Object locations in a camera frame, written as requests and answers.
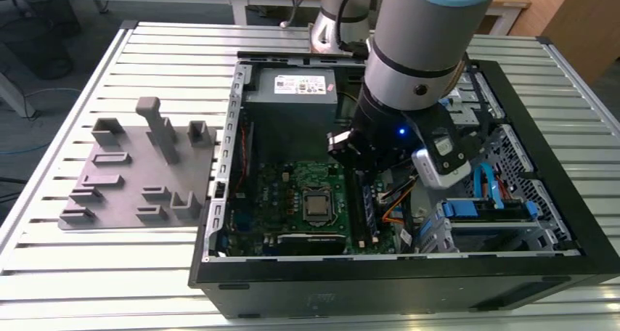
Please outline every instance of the green circuit board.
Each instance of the green circuit board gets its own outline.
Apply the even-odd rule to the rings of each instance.
[[[383,192],[383,184],[375,184]],[[361,248],[351,239],[349,206],[347,203],[344,169],[337,163],[296,162],[261,164],[257,170],[256,192],[251,213],[243,217],[241,230],[232,238],[233,255],[265,256],[265,245],[283,233],[339,234],[347,238],[348,254],[393,253],[392,228],[381,230],[377,241]],[[325,195],[329,219],[309,221],[308,197]]]
[[[331,192],[333,219],[320,226],[313,226],[303,220],[303,194],[311,187]],[[280,232],[333,232],[344,235],[349,233],[345,182],[337,164],[299,162],[263,165],[256,203],[256,220],[265,229],[272,228]]]

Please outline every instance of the floor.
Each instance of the floor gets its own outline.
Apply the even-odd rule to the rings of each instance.
[[[99,14],[92,1],[72,1],[72,6],[83,33],[65,40],[65,47],[75,61],[71,75],[55,81],[39,80],[8,49],[0,45],[0,71],[19,84],[27,94],[45,88],[81,89],[84,87],[123,20],[232,24],[232,10],[229,6],[220,4],[137,4],[113,1],[109,4],[111,11],[105,15]],[[261,17],[256,11],[249,10],[249,24],[277,25],[288,17],[285,10],[275,10],[269,15],[269,18]],[[315,9],[303,9],[297,13],[296,23],[307,25],[315,16]],[[0,25],[17,17],[19,14],[11,2],[0,1]],[[620,62],[615,63],[605,76],[595,84],[593,90],[616,117],[620,117],[617,98]],[[4,152],[25,150],[49,143],[77,96],[75,91],[63,90],[47,91],[29,97],[31,105],[40,112],[35,121],[19,118],[0,100],[0,177],[29,178],[45,148],[13,155],[7,155]],[[19,190],[20,185],[0,183],[0,223],[13,204],[13,201],[3,202],[1,196]]]

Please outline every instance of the cable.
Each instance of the cable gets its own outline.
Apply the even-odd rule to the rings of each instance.
[[[381,197],[381,200],[388,199],[392,195],[401,192],[407,187],[411,186],[415,179],[407,179],[399,186],[396,186],[388,193],[385,193]]]
[[[241,126],[241,151],[243,151],[243,170],[241,170],[241,177],[239,178],[239,182],[235,187],[235,195],[239,191],[239,188],[241,187],[241,183],[245,180],[245,169],[247,169],[247,163],[248,163],[248,158],[247,158],[247,151],[245,151],[245,127]]]
[[[23,89],[21,89],[21,86],[17,84],[17,82],[15,82],[11,77],[8,76],[8,72],[11,71],[11,66],[8,66],[7,68],[7,71],[3,72],[1,74],[4,75],[4,77],[7,78],[7,81],[11,82],[11,84],[17,88],[17,90],[20,91],[20,94],[21,94],[21,99],[23,99],[23,114],[25,115],[25,119],[29,121],[29,122],[35,122],[36,119],[39,119],[39,116],[37,116],[37,111],[35,110],[32,116],[28,114],[28,102],[27,102],[27,96],[25,94],[23,93]]]
[[[289,19],[288,19],[288,20],[285,20],[285,21],[283,21],[283,22],[280,23],[280,27],[281,27],[281,28],[287,28],[287,27],[291,25],[292,20],[295,19],[295,15],[296,15],[296,13],[297,13],[297,9],[300,8],[300,5],[301,5],[301,3],[303,3],[304,1],[305,1],[305,0],[291,0],[291,2],[292,2],[291,16],[289,16]]]
[[[20,154],[23,154],[23,153],[28,153],[28,152],[40,150],[41,148],[45,148],[49,144],[51,144],[51,142],[48,142],[47,144],[43,144],[41,146],[36,146],[36,147],[28,148],[28,149],[25,149],[25,150],[5,151],[5,152],[0,151],[0,155],[20,155]]]
[[[512,199],[511,192],[505,188],[504,182],[500,180],[500,177],[496,176],[495,179],[497,180],[497,183],[500,185],[500,193],[503,194],[501,197],[505,198],[505,199]]]
[[[17,195],[17,196],[15,196],[15,197],[11,197],[11,198],[7,198],[7,199],[0,200],[0,204],[12,202],[12,201],[16,200],[19,197],[20,197],[20,196]]]
[[[75,89],[75,88],[47,88],[47,89],[41,89],[41,90],[37,90],[29,94],[25,94],[24,97],[32,97],[33,95],[37,95],[40,93],[44,93],[47,91],[75,91],[76,93],[80,93],[81,94],[81,90],[79,89]]]
[[[357,98],[351,95],[349,93],[345,93],[344,91],[339,91],[337,92],[339,95],[344,95],[345,97],[348,97],[352,101],[357,102]]]
[[[399,199],[395,201],[388,211],[385,211],[384,215],[381,216],[383,222],[395,222],[397,224],[403,224],[403,220],[399,220],[396,218],[389,218],[389,214],[392,213],[392,211],[396,209],[396,206],[399,206],[400,202],[405,199],[407,195],[409,195],[411,191],[413,190],[413,187],[416,186],[416,180],[413,181],[413,184],[407,189],[407,191],[400,195]]]
[[[473,170],[473,197],[487,197],[487,195],[483,195],[481,187],[483,172],[484,176],[487,177],[488,196],[491,196],[493,199],[496,208],[503,209],[504,203],[501,202],[500,186],[497,185],[497,181],[495,179],[493,168],[491,167],[491,164],[485,162],[481,162]]]
[[[341,41],[341,15],[345,12],[347,4],[349,3],[349,0],[341,0],[340,7],[339,7],[339,13],[336,14],[336,44],[339,45],[340,50],[344,50],[347,47],[347,43]]]
[[[0,176],[0,182],[7,182],[8,184],[27,184],[28,180],[13,179],[12,177],[1,177]]]
[[[4,198],[8,198],[8,197],[13,197],[13,196],[20,195],[20,194],[21,194],[21,191],[8,193],[7,195],[0,195],[0,200],[3,200]]]

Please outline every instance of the robotic arm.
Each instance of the robotic arm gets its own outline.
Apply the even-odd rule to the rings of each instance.
[[[349,130],[328,137],[329,154],[372,182],[413,159],[428,187],[471,172],[471,136],[437,103],[459,79],[463,55],[491,0],[383,0]]]

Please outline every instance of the sticker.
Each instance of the sticker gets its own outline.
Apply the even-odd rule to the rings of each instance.
[[[275,94],[324,95],[325,77],[323,75],[279,75],[275,78]]]
[[[452,141],[448,137],[435,140],[435,147],[440,155],[447,155],[453,150]]]
[[[411,246],[411,241],[412,241],[413,237],[412,237],[411,234],[405,231],[404,228],[400,230],[400,239],[403,239],[403,242],[405,242],[407,245]]]

